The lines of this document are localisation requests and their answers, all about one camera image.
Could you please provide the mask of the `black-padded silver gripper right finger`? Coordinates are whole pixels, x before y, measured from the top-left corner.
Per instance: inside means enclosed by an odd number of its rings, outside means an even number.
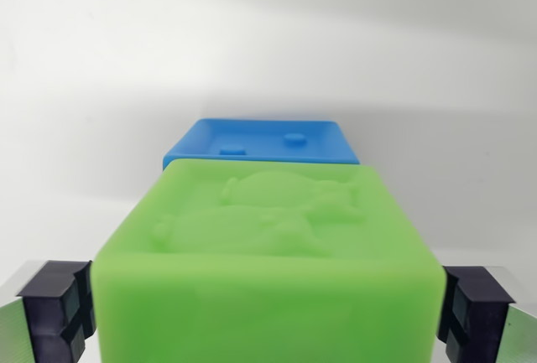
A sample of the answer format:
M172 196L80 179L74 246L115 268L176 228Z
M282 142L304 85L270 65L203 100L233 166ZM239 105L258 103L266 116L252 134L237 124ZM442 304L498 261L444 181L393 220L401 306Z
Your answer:
M536 296L504 267L445 266L437 338L451 362L535 362Z

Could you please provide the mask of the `black-padded silver gripper left finger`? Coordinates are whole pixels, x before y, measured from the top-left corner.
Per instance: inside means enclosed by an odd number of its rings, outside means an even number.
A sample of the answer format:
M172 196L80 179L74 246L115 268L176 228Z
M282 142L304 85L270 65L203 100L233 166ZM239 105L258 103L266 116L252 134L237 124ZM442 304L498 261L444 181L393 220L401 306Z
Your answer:
M96 332L91 262L29 261L1 286L2 362L77 362Z

